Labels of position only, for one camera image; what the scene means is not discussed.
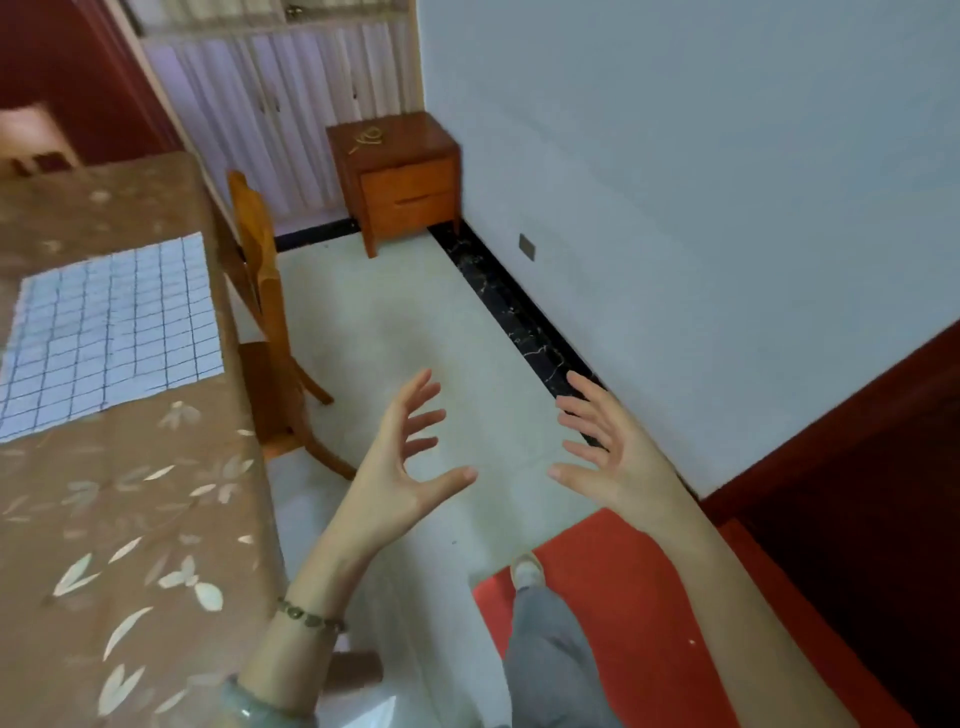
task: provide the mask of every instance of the chair backrest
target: chair backrest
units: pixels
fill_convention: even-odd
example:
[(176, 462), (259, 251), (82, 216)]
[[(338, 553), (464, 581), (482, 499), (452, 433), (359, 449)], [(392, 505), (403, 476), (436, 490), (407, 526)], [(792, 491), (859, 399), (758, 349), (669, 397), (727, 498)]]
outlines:
[[(260, 195), (247, 184), (247, 177), (244, 173), (236, 169), (231, 169), (227, 172), (227, 184), (230, 188), (230, 200), (233, 202), (233, 218), (237, 224), (240, 248), (243, 250), (243, 257), (247, 262), (247, 275), (253, 287), (253, 295), (256, 298), (257, 306), (260, 306), (260, 293), (257, 290), (256, 277), (260, 272), (260, 266), (263, 265), (263, 252), (260, 248), (259, 240), (255, 237), (256, 233), (253, 231), (258, 230), (258, 228), (262, 226), (262, 223), (254, 210), (255, 205), (247, 202), (246, 194), (253, 192), (257, 197)], [(266, 217), (267, 223), (270, 224), (270, 217), (266, 212), (266, 208), (263, 210), (263, 216)], [(273, 248), (276, 253), (274, 243), (271, 244), (271, 248)]]
[(43, 104), (0, 109), (0, 159), (16, 160), (31, 175), (41, 174), (37, 157), (59, 154), (71, 167), (80, 157)]
[[(236, 175), (240, 182), (243, 175), (239, 172)], [(247, 258), (253, 290), (260, 306), (260, 324), (270, 347), (270, 362), (276, 377), (276, 387), (288, 417), (300, 419), (303, 417), (303, 390), (290, 350), (283, 287), (280, 273), (276, 269), (274, 225), (263, 198), (258, 192), (247, 187), (246, 180), (242, 182), (243, 186), (234, 186), (233, 181), (230, 183), (237, 232), (244, 243), (244, 256)]]

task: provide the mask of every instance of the beaded bracelet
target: beaded bracelet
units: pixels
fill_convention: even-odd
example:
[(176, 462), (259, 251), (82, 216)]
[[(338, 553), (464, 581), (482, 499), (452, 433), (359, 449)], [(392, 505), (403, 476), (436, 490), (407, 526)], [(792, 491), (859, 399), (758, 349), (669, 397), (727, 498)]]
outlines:
[(329, 628), (334, 630), (338, 635), (347, 631), (347, 623), (342, 619), (311, 615), (308, 612), (304, 612), (300, 607), (294, 606), (282, 596), (276, 601), (276, 608), (290, 619), (303, 619), (304, 627)]

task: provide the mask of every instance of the wooden door frame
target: wooden door frame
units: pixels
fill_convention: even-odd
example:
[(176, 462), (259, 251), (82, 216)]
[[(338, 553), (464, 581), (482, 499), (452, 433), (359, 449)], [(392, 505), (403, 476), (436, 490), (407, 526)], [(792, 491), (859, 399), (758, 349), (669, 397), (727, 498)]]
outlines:
[(960, 394), (960, 321), (701, 501), (717, 525), (830, 459)]
[(163, 152), (182, 150), (183, 144), (177, 129), (167, 115), (166, 109), (156, 98), (139, 61), (133, 55), (120, 29), (117, 28), (109, 9), (102, 0), (76, 0), (75, 4), (104, 49), (117, 77), (150, 125), (159, 148)]

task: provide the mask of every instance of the wooden chair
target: wooden chair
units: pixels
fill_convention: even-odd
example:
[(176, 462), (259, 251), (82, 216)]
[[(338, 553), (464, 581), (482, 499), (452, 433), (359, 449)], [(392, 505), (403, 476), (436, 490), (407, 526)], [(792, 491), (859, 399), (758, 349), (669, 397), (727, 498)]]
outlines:
[(0, 109), (0, 159), (5, 162), (0, 175), (9, 171), (7, 176), (15, 177), (13, 162), (30, 175), (42, 174), (36, 158), (46, 155), (60, 155), (71, 167), (84, 166), (46, 106)]
[(268, 460), (299, 447), (335, 473), (352, 480), (356, 469), (326, 448), (303, 411), (303, 390), (323, 404), (333, 398), (300, 367), (290, 351), (283, 290), (276, 269), (273, 224), (260, 195), (240, 172), (229, 173), (237, 231), (247, 259), (257, 310), (253, 316), (266, 341), (240, 345), (240, 360), (253, 410), (253, 428)]

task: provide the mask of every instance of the left hand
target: left hand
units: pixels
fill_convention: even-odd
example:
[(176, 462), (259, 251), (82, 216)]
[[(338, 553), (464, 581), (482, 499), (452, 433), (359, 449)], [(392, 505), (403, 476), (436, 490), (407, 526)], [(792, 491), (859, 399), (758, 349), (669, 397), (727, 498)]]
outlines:
[(440, 394), (440, 382), (431, 382), (430, 376), (429, 369), (422, 370), (390, 402), (367, 456), (324, 533), (350, 559), (369, 561), (477, 478), (475, 468), (463, 467), (420, 483), (404, 468), (408, 457), (438, 442), (436, 437), (410, 438), (446, 418), (442, 409), (413, 414)]

